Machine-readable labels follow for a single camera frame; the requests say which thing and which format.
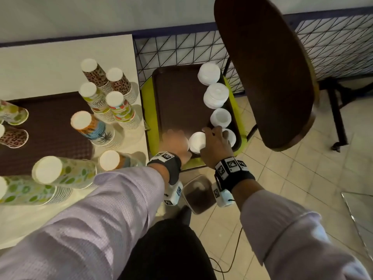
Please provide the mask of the person's left hand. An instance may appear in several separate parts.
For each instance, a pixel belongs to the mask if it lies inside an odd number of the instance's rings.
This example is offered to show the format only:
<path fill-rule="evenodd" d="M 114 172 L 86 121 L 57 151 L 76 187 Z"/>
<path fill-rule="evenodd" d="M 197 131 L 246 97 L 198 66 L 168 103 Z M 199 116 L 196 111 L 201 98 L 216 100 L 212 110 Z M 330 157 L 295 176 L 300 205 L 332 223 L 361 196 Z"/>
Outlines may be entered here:
<path fill-rule="evenodd" d="M 192 154 L 189 152 L 189 145 L 186 142 L 160 142 L 159 151 L 170 152 L 179 157 L 181 166 L 184 166 L 191 158 Z"/>

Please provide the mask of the person's right hand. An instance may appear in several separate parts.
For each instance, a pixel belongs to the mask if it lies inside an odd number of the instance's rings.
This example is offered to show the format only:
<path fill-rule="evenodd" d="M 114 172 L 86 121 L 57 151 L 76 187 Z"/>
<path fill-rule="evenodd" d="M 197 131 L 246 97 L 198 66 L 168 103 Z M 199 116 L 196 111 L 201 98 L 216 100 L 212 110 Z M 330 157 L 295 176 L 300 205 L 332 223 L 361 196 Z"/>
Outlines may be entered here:
<path fill-rule="evenodd" d="M 234 152 L 229 141 L 216 139 L 206 141 L 206 146 L 201 149 L 200 156 L 207 167 L 215 169 L 221 160 L 234 157 Z"/>

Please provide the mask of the person's left forearm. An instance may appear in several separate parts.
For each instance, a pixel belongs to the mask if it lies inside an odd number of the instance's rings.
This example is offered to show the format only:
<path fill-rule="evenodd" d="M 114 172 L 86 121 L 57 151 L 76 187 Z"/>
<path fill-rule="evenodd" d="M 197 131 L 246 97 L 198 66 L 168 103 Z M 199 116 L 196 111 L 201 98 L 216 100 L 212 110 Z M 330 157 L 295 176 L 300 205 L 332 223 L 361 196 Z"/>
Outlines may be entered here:
<path fill-rule="evenodd" d="M 0 280 L 117 280 L 163 199 L 156 167 L 98 174 L 96 190 L 0 258 Z"/>

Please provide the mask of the person's right forearm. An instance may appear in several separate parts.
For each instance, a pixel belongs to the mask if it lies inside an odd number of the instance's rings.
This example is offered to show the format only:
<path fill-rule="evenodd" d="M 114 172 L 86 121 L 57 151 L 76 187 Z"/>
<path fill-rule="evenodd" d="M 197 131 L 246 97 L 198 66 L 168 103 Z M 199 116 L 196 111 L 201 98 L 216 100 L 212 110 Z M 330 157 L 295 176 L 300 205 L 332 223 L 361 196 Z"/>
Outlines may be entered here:
<path fill-rule="evenodd" d="M 247 240 L 271 280 L 371 280 L 352 254 L 328 238 L 318 213 L 253 179 L 232 186 Z"/>

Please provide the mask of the lime green stool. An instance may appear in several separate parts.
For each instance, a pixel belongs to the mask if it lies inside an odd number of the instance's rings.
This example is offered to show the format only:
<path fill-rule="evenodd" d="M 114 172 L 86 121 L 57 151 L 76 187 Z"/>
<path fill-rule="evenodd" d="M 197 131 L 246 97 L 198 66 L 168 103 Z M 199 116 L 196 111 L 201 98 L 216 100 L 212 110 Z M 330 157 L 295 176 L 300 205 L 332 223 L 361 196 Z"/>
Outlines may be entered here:
<path fill-rule="evenodd" d="M 234 151 L 234 154 L 237 156 L 245 152 L 245 150 L 251 142 L 251 138 L 247 138 L 247 133 L 245 131 L 245 127 L 241 119 L 239 107 L 234 97 L 234 94 L 231 90 L 231 87 L 227 79 L 224 76 L 222 78 L 224 80 L 224 84 L 228 87 L 230 92 L 229 103 L 231 104 L 232 113 L 234 115 L 234 119 L 236 120 L 241 139 L 240 147 L 238 148 L 238 150 Z M 149 78 L 145 81 L 145 83 L 142 86 L 142 89 L 140 90 L 140 96 L 142 103 L 143 118 L 149 127 L 149 130 L 146 131 L 146 139 L 148 157 L 151 158 L 157 152 L 160 141 L 152 78 Z"/>

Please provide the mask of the brown plastic tray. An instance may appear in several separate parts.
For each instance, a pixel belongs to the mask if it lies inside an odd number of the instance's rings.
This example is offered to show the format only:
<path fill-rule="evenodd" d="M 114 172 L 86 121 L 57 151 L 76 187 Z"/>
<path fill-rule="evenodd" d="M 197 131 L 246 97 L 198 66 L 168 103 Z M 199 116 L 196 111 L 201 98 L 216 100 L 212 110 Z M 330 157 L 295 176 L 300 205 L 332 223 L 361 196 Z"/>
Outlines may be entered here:
<path fill-rule="evenodd" d="M 163 132 L 173 129 L 182 130 L 189 139 L 204 127 L 213 128 L 210 117 L 214 109 L 207 107 L 203 101 L 208 88 L 198 79 L 202 64 L 165 66 L 154 70 L 152 74 L 153 93 L 155 97 L 156 127 L 158 134 L 150 138 L 150 153 L 158 152 Z"/>

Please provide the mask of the stack of colourful striped cups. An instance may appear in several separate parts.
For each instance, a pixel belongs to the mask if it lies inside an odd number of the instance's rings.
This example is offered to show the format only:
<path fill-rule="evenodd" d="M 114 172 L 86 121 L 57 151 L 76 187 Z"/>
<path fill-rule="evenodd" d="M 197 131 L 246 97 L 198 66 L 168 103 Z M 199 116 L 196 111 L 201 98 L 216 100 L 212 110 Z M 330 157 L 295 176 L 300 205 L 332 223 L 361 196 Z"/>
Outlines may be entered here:
<path fill-rule="evenodd" d="M 106 95 L 105 99 L 115 120 L 122 125 L 124 129 L 135 130 L 140 126 L 140 118 L 122 93 L 112 91 Z"/>

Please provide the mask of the steel pedal bin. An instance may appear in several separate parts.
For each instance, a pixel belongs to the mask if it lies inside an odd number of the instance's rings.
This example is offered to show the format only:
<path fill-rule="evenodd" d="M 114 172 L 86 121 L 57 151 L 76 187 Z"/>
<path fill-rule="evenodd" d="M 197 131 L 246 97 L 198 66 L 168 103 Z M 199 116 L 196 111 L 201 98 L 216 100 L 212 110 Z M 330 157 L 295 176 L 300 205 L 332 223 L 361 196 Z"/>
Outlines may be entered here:
<path fill-rule="evenodd" d="M 205 175 L 199 175 L 183 186 L 182 196 L 193 214 L 201 215 L 216 205 L 212 185 Z"/>

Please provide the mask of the stack of orange print cups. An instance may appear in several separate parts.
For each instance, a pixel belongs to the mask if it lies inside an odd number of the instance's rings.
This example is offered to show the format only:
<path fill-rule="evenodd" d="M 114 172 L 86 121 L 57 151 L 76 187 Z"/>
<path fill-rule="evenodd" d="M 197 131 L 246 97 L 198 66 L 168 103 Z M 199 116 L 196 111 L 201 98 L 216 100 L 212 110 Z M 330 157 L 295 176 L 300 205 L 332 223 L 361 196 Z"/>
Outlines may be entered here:
<path fill-rule="evenodd" d="M 98 164 L 104 171 L 143 166 L 135 156 L 115 150 L 104 151 L 98 159 Z"/>

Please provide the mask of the stack of leopard print cups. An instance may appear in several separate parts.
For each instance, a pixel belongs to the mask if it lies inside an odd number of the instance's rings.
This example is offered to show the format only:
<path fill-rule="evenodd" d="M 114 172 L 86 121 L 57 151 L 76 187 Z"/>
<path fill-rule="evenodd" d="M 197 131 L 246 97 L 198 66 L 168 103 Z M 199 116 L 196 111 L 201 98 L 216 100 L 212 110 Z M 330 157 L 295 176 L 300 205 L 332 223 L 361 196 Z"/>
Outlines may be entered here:
<path fill-rule="evenodd" d="M 113 91 L 118 91 L 123 94 L 128 103 L 134 104 L 136 102 L 137 95 L 133 85 L 121 69 L 117 67 L 109 69 L 106 72 L 106 78 L 108 79 Z"/>
<path fill-rule="evenodd" d="M 105 95 L 113 91 L 105 71 L 94 59 L 84 59 L 81 61 L 81 70 L 86 79 L 94 83 Z"/>

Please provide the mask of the person's black shoe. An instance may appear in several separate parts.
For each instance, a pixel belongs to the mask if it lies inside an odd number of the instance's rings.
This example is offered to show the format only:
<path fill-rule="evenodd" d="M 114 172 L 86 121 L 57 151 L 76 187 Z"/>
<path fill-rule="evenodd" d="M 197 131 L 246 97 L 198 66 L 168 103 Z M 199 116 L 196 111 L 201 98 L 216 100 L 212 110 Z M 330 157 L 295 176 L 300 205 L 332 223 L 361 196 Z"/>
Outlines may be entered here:
<path fill-rule="evenodd" d="M 184 206 L 175 216 L 175 219 L 186 226 L 190 226 L 192 211 L 188 206 Z"/>

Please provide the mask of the stack of palm print cups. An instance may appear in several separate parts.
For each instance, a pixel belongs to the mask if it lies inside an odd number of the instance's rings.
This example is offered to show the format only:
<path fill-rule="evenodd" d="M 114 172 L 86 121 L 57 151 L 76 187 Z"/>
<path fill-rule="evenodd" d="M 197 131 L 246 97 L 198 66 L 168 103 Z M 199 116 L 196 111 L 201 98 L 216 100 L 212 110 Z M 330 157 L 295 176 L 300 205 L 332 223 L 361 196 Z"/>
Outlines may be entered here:
<path fill-rule="evenodd" d="M 97 119 L 93 114 L 79 111 L 72 115 L 71 126 L 95 146 L 115 150 L 124 141 L 123 135 L 113 126 Z"/>

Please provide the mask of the dark brown wooden chair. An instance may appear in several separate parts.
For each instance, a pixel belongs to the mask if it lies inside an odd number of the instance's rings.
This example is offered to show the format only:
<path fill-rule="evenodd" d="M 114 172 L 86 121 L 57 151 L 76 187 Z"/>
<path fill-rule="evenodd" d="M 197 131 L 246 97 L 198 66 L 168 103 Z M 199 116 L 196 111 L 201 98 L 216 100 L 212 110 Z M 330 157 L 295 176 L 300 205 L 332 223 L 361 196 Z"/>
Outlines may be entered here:
<path fill-rule="evenodd" d="M 373 76 L 373 6 L 283 16 L 270 0 L 215 0 L 214 18 L 266 147 L 283 151 L 311 129 L 319 89 L 328 93 L 338 141 L 348 145 L 340 108 L 373 96 L 339 81 Z"/>

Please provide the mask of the stack of fruit print cups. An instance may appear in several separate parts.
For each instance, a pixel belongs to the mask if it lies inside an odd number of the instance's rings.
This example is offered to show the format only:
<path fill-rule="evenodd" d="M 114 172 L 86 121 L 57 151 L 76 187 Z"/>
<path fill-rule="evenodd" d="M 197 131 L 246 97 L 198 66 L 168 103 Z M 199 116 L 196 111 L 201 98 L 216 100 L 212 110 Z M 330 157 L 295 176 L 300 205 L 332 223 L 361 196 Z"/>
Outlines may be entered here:
<path fill-rule="evenodd" d="M 115 122 L 115 117 L 106 102 L 105 94 L 94 83 L 83 83 L 78 92 L 100 119 L 108 123 Z"/>

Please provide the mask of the stack of green lemon cups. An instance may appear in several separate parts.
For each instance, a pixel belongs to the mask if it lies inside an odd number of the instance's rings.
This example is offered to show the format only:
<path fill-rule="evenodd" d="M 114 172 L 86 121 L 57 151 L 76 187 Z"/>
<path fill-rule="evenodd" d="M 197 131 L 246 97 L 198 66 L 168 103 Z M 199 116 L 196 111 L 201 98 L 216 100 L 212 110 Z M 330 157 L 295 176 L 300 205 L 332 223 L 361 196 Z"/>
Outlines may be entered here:
<path fill-rule="evenodd" d="M 97 173 L 91 160 L 45 156 L 34 164 L 31 176 L 40 184 L 82 190 L 92 187 Z"/>

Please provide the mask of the person's black trousers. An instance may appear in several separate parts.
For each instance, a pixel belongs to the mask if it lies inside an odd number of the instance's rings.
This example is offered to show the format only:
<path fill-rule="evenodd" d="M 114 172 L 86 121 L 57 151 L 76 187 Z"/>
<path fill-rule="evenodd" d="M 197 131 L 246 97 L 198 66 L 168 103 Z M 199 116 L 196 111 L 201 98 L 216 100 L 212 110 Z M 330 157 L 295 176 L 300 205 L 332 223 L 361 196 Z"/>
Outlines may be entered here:
<path fill-rule="evenodd" d="M 157 222 L 138 240 L 118 280 L 217 280 L 195 232 L 178 219 Z"/>

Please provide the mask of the brown textured tray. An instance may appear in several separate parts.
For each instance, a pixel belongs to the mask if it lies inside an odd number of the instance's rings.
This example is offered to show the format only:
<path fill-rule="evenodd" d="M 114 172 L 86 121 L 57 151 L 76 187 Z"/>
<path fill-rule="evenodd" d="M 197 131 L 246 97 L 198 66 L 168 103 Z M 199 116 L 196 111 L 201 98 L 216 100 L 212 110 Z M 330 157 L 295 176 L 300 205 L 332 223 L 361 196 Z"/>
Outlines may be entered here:
<path fill-rule="evenodd" d="M 45 156 L 92 158 L 92 143 L 71 126 L 73 114 L 91 112 L 77 91 L 10 102 L 29 111 L 29 118 L 15 126 L 26 130 L 29 139 L 16 149 L 0 145 L 0 176 L 31 175 L 34 164 Z"/>

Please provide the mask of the stack of green kiwi cups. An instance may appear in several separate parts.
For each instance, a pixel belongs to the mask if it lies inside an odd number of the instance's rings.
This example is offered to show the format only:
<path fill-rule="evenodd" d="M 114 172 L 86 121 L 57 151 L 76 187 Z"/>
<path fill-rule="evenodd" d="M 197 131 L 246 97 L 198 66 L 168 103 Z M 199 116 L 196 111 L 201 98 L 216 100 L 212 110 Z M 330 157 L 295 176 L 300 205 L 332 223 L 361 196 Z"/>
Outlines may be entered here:
<path fill-rule="evenodd" d="M 0 176 L 0 206 L 42 206 L 66 201 L 71 188 L 39 184 L 29 175 Z"/>

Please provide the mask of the leopard print paper cup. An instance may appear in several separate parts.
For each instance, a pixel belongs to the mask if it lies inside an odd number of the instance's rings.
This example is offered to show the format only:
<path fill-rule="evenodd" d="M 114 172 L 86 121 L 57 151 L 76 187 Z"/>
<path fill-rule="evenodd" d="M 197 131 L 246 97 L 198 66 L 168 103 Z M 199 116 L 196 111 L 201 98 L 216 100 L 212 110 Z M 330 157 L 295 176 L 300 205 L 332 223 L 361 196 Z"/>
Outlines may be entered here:
<path fill-rule="evenodd" d="M 24 146 L 28 139 L 29 134 L 26 130 L 0 124 L 0 145 L 16 149 Z"/>

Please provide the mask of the green lemon paper cup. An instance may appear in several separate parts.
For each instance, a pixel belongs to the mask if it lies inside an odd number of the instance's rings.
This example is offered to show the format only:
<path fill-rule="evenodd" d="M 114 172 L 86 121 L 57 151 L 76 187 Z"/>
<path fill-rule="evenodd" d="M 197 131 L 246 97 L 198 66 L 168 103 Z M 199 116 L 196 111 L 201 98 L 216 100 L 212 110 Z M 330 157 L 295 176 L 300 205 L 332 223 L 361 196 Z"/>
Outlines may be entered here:
<path fill-rule="evenodd" d="M 27 121 L 29 111 L 12 103 L 0 99 L 0 124 L 7 122 L 9 125 L 17 126 Z"/>

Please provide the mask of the glass panel with metal edge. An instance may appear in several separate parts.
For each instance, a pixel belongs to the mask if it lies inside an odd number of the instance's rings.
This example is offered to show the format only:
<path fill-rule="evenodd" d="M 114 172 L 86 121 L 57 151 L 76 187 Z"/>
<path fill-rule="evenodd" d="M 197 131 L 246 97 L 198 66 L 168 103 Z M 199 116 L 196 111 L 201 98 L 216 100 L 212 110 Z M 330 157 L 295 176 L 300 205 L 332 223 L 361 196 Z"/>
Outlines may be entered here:
<path fill-rule="evenodd" d="M 373 262 L 373 195 L 342 192 L 341 196 L 355 224 L 366 254 Z"/>

